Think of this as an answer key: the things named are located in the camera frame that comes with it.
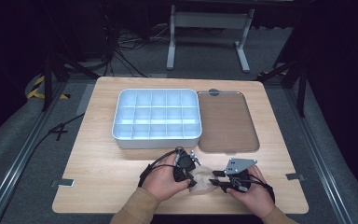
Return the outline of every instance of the metal organizer tray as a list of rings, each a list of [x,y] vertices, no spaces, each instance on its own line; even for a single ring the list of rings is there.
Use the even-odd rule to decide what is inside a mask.
[[[193,90],[126,89],[118,96],[112,135],[119,147],[195,147],[201,130]]]

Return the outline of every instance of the person's right hand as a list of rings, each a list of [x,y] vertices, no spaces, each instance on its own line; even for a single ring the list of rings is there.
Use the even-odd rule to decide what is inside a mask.
[[[249,167],[248,172],[266,183],[257,166]],[[275,203],[269,196],[269,192],[261,185],[252,184],[246,193],[238,192],[235,189],[227,189],[227,193],[243,203],[253,214],[260,218],[266,217],[275,209]]]

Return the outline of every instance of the wooden tabletop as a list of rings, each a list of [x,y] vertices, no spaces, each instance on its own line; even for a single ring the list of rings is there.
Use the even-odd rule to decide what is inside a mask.
[[[260,142],[251,153],[226,155],[193,149],[202,162],[224,170],[229,158],[258,160],[257,166],[274,188],[276,204],[288,214],[305,214],[309,207],[297,179],[264,86],[255,81],[100,77],[91,95],[71,156],[62,178],[74,179],[70,188],[59,187],[52,205],[56,213],[116,213],[135,191],[147,164],[173,148],[122,149],[112,136],[117,98],[124,89],[184,88],[194,91],[240,91],[245,95]],[[248,214],[243,205],[220,188],[203,195],[184,190],[163,202],[157,214]]]

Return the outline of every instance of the flat metal tray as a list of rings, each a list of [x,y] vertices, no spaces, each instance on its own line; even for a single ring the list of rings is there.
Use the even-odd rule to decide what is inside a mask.
[[[198,91],[205,152],[253,152],[260,144],[246,104],[238,91]]]

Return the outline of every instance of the sleeve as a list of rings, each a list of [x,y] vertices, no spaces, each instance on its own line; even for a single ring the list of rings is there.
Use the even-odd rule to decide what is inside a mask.
[[[287,217],[278,207],[261,220],[264,224],[296,224],[296,222]]]
[[[138,188],[112,218],[111,224],[148,224],[161,201],[145,189]]]

